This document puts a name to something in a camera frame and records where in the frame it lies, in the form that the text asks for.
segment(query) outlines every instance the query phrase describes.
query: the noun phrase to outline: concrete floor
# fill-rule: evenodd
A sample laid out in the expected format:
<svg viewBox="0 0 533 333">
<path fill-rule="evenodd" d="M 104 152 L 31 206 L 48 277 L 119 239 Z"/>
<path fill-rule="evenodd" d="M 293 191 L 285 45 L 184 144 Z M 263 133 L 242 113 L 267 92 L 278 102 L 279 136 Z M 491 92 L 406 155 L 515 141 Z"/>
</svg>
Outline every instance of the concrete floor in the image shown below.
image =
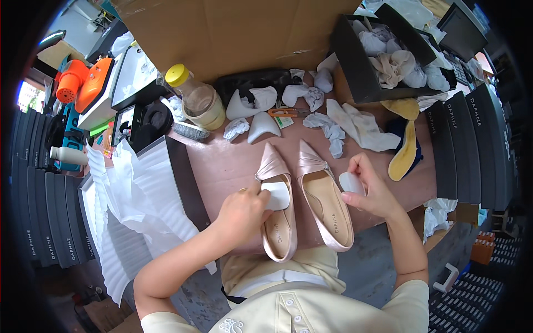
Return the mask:
<svg viewBox="0 0 533 333">
<path fill-rule="evenodd" d="M 489 223 L 474 228 L 466 223 L 457 223 L 452 230 L 428 253 L 430 291 L 435 281 L 444 282 L 450 263 L 461 271 L 469 262 L 472 244 L 480 230 L 486 231 Z M 338 254 L 339 277 L 346 282 L 344 296 L 358 299 L 376 307 L 382 307 L 390 299 L 396 272 L 392 261 L 392 248 L 387 238 L 385 224 L 356 234 L 352 249 Z M 103 278 L 96 262 L 71 267 L 85 285 L 103 286 Z M 172 297 L 178 312 L 201 332 L 210 328 L 230 311 L 222 295 L 220 269 L 209 275 L 207 270 L 196 272 Z M 133 282 L 124 292 L 124 299 L 135 309 Z"/>
</svg>

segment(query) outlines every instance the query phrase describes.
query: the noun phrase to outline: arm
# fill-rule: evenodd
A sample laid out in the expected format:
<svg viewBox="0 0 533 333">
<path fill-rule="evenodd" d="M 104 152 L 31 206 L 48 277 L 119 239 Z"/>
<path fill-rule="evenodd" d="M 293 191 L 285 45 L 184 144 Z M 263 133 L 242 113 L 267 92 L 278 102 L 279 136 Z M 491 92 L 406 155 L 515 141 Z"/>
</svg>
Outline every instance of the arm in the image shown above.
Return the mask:
<svg viewBox="0 0 533 333">
<path fill-rule="evenodd" d="M 270 192 L 254 182 L 229 195 L 207 229 L 149 262 L 135 277 L 133 290 L 139 318 L 177 311 L 170 301 L 185 280 L 207 263 L 248 241 L 272 213 L 265 210 Z"/>
<path fill-rule="evenodd" d="M 342 193 L 344 202 L 386 220 L 397 272 L 395 287 L 398 288 L 410 280 L 422 280 L 428 283 L 427 255 L 422 241 L 404 208 L 381 177 L 376 174 L 365 153 L 357 154 L 350 159 L 348 172 L 359 176 L 367 195 L 364 197 L 357 193 L 344 192 Z"/>
</svg>

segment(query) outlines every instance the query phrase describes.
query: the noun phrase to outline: embroidered logo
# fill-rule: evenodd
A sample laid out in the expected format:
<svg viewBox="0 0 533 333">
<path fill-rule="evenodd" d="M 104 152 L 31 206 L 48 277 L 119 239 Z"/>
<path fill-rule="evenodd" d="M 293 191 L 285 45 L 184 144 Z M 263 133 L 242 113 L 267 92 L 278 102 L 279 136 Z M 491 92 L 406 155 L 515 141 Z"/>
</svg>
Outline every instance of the embroidered logo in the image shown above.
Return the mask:
<svg viewBox="0 0 533 333">
<path fill-rule="evenodd" d="M 243 330 L 241 330 L 243 325 L 244 324 L 241 321 L 227 318 L 222 324 L 220 324 L 220 328 L 228 333 L 243 333 Z"/>
</svg>

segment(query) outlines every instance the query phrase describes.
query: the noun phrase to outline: yellow lid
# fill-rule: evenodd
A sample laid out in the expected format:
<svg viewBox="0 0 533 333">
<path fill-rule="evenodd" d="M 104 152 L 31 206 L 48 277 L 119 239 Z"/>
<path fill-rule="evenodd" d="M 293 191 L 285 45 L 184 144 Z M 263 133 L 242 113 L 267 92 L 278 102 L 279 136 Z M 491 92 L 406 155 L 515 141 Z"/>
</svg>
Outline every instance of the yellow lid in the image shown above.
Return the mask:
<svg viewBox="0 0 533 333">
<path fill-rule="evenodd" d="M 189 70 L 182 63 L 170 67 L 165 75 L 165 80 L 171 87 L 181 86 L 189 77 Z"/>
</svg>

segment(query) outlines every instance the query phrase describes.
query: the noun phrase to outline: hand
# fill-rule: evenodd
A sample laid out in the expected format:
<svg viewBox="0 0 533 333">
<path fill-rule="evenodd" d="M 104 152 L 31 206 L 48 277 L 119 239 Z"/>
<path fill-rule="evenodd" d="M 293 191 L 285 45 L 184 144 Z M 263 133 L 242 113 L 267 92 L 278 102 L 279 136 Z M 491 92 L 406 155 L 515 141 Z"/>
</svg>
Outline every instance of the hand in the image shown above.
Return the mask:
<svg viewBox="0 0 533 333">
<path fill-rule="evenodd" d="M 262 190 L 261 183 L 254 183 L 246 189 L 230 194 L 222 203 L 219 216 L 213 223 L 220 241 L 228 251 L 246 243 L 256 235 L 259 227 L 272 214 L 265 210 L 270 200 L 270 191 Z"/>
<path fill-rule="evenodd" d="M 376 174 L 365 153 L 359 153 L 350 159 L 348 172 L 359 176 L 367 195 L 364 197 L 353 192 L 343 192 L 342 200 L 346 204 L 386 219 L 396 214 L 398 209 L 403 210 L 383 179 Z"/>
</svg>

